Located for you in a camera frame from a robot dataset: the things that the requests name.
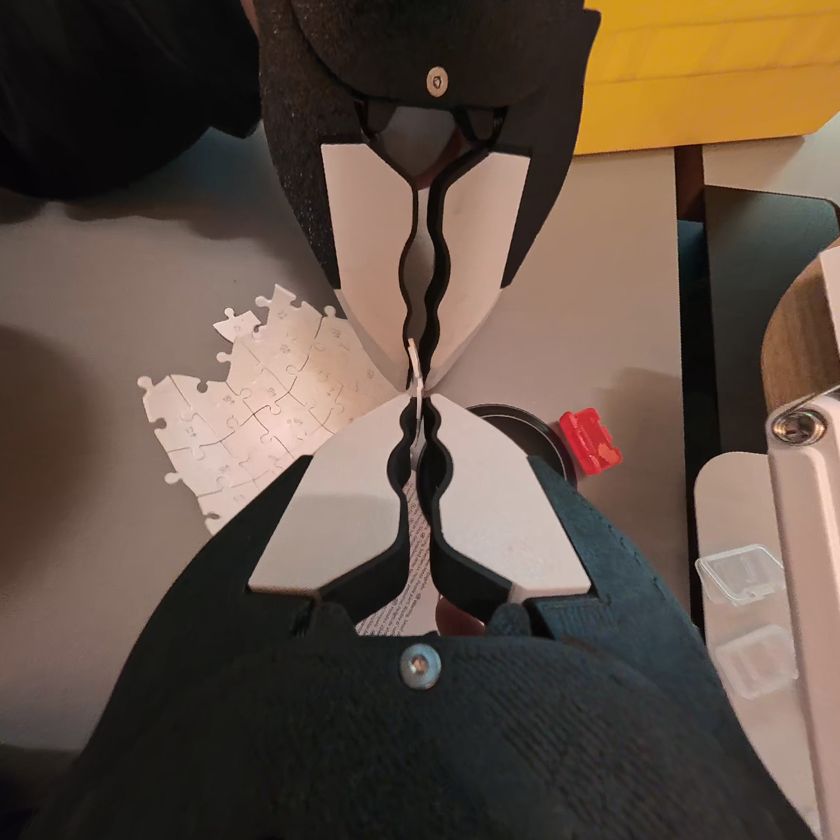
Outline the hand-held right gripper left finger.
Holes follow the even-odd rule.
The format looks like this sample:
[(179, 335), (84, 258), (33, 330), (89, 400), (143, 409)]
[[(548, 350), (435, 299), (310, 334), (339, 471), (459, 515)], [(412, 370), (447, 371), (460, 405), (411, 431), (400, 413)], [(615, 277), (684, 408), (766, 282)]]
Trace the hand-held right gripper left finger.
[(354, 623), (402, 593), (417, 399), (398, 395), (331, 436), (303, 476), (248, 580), (252, 592), (342, 606)]

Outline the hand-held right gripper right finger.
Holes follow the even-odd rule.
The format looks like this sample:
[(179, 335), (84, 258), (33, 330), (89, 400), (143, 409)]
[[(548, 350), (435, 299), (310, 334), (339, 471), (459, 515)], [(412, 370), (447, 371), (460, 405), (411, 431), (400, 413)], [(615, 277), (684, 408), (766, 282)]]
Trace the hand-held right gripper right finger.
[(418, 498), (434, 585), (487, 623), (499, 606), (585, 595), (592, 581), (526, 453), (442, 395), (423, 399)]

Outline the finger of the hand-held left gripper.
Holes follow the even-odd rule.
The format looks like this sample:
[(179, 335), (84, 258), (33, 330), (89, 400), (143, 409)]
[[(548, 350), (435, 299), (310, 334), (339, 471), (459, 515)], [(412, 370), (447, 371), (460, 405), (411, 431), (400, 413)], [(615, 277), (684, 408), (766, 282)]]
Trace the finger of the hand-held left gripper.
[(375, 368), (395, 389), (410, 378), (403, 268), (417, 196), (403, 171), (365, 143), (325, 143), (322, 166), (339, 273), (337, 298)]
[(432, 184), (434, 269), (419, 346), (427, 389), (441, 382), (496, 306), (529, 166), (527, 156), (478, 150)]

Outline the single white puzzle piece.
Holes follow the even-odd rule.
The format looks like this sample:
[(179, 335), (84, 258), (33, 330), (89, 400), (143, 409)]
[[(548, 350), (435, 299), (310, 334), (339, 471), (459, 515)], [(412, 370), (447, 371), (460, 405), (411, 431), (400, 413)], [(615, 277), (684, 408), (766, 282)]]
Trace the single white puzzle piece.
[(407, 354), (410, 367), (406, 389), (412, 394), (416, 409), (415, 437), (411, 446), (411, 467), (413, 471), (417, 471), (426, 444), (424, 429), (425, 384), (419, 352), (412, 338), (407, 341)]

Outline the joined white puzzle ball section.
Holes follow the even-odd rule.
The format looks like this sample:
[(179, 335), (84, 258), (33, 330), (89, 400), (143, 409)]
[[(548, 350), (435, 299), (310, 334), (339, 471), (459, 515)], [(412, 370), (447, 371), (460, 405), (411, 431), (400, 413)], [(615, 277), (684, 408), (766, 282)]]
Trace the joined white puzzle ball section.
[(216, 534), (294, 461), (396, 396), (349, 320), (276, 284), (257, 297), (262, 322), (225, 310), (222, 381), (168, 374), (138, 379), (143, 408), (171, 461), (164, 480), (195, 496)]

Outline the person's left forearm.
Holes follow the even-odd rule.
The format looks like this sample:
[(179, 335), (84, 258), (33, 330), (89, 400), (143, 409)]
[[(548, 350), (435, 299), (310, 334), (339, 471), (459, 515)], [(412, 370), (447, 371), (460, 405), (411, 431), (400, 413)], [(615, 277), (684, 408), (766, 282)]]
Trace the person's left forearm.
[(253, 2), (1, 2), (4, 189), (108, 193), (259, 121)]

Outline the black round puzzle stand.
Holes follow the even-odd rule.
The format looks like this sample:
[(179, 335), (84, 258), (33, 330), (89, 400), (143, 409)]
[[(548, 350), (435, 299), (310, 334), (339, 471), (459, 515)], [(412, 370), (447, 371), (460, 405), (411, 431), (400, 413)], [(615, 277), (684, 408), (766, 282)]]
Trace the black round puzzle stand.
[(519, 407), (486, 403), (468, 410), (510, 438), (526, 455), (539, 457), (572, 487), (578, 487), (578, 472), (568, 445), (554, 426)]

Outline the red plastic clip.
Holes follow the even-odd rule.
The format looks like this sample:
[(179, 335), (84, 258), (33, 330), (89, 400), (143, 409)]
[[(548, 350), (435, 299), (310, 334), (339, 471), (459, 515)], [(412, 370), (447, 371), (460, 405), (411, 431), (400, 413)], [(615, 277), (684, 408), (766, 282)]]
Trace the red plastic clip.
[(597, 476), (622, 464), (621, 450), (593, 407), (564, 413), (558, 425), (583, 475)]

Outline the white document holder stand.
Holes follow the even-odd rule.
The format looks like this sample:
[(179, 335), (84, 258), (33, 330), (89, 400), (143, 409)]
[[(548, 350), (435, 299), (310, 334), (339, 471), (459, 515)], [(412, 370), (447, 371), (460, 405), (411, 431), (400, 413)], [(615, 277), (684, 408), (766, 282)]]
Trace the white document holder stand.
[(760, 544), (783, 564), (785, 591), (759, 602), (719, 605), (702, 590), (706, 640), (712, 658), (764, 625), (791, 632), (799, 678), (787, 689), (745, 700), (717, 672), (764, 766), (817, 838), (839, 837), (838, 410), (839, 401), (816, 444), (783, 444), (767, 426), (766, 455), (720, 455), (695, 485), (700, 557)]

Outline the yellow plastic bin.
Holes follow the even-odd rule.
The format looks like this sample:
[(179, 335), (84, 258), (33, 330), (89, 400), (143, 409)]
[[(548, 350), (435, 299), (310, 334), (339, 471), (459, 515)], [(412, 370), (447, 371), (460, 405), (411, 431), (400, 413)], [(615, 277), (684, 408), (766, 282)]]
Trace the yellow plastic bin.
[(600, 1), (576, 155), (812, 134), (839, 109), (838, 1)]

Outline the instruction sheet on board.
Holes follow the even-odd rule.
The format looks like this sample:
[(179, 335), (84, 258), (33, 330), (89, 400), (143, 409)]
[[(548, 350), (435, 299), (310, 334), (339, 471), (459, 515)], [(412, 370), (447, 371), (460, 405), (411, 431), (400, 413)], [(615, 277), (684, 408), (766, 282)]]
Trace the instruction sheet on board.
[(760, 367), (770, 416), (839, 384), (839, 356), (821, 253), (794, 279), (764, 332)]

